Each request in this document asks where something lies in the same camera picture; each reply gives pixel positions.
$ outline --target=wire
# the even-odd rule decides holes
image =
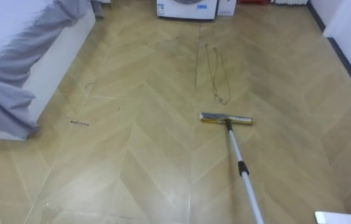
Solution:
[[[215,70],[214,70],[214,75],[212,73],[212,69],[210,67],[210,57],[208,56],[208,44],[205,45],[206,48],[206,56],[207,56],[207,66],[208,66],[208,70],[210,72],[210,79],[212,80],[212,93],[214,96],[214,100],[217,100],[218,102],[220,102],[222,105],[227,105],[230,100],[231,100],[231,86],[230,86],[230,82],[228,79],[228,73],[225,70],[224,67],[224,59],[222,57],[222,55],[218,52],[216,47],[213,47],[213,50],[215,52]],[[217,86],[215,83],[215,78],[217,76],[217,70],[218,70],[218,61],[221,61],[220,65],[224,70],[224,75],[225,75],[225,80],[227,81],[227,87],[228,87],[228,97],[225,100],[224,98],[222,98],[220,95],[218,95],[218,91],[217,91]]]

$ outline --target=herringbone floor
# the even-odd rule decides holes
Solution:
[[[254,223],[225,128],[199,111],[255,118],[234,129],[267,223],[351,211],[351,80],[309,11],[155,8],[105,8],[40,132],[0,141],[0,223]]]

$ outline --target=mop handle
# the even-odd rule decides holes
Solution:
[[[249,196],[250,206],[256,219],[256,224],[264,224],[263,216],[261,215],[260,208],[257,204],[255,192],[250,183],[249,171],[246,167],[246,164],[243,162],[242,155],[240,154],[238,143],[236,143],[235,135],[233,134],[233,131],[232,131],[231,122],[226,121],[226,125],[228,129],[228,133],[230,135],[230,140],[233,146],[233,150],[235,152],[236,158],[238,159],[239,172],[243,180],[243,183],[245,183],[246,191]]]

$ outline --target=white appliance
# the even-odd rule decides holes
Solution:
[[[214,19],[217,0],[157,0],[157,15],[183,19]]]

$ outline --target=baseboard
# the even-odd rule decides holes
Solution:
[[[314,9],[314,6],[311,4],[310,1],[307,3],[307,7],[308,7],[308,10],[310,10],[311,15],[313,16],[313,18],[317,22],[319,29],[323,32],[325,30],[325,27],[326,27],[324,24],[324,21],[322,21],[322,19],[319,17],[317,11]]]
[[[319,29],[323,32],[326,26],[322,21],[322,19],[319,17],[317,11],[314,9],[314,6],[312,6],[311,2],[308,2],[307,7],[308,7],[308,10],[311,12],[314,20],[317,22]],[[339,57],[340,61],[342,62],[344,68],[346,69],[347,73],[350,75],[350,78],[351,78],[351,64],[349,60],[344,55],[342,49],[339,47],[339,45],[333,38],[327,38],[327,39],[332,45],[333,50],[336,52],[337,56]]]

